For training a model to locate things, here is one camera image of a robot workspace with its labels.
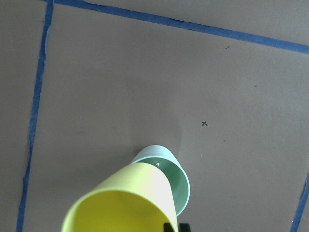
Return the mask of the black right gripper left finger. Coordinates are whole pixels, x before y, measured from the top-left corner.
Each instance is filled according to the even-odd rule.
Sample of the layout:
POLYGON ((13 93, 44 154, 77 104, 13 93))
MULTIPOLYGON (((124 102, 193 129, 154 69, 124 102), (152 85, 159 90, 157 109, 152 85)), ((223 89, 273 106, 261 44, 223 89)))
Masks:
POLYGON ((170 223, 164 223, 163 232, 174 232, 174 229, 170 223))

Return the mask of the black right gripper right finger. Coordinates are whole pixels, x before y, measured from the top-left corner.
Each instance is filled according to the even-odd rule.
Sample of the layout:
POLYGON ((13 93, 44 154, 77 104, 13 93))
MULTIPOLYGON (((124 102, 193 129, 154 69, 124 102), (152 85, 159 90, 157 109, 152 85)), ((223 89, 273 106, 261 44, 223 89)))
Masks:
POLYGON ((191 232, 190 225, 188 223, 180 223, 179 232, 191 232))

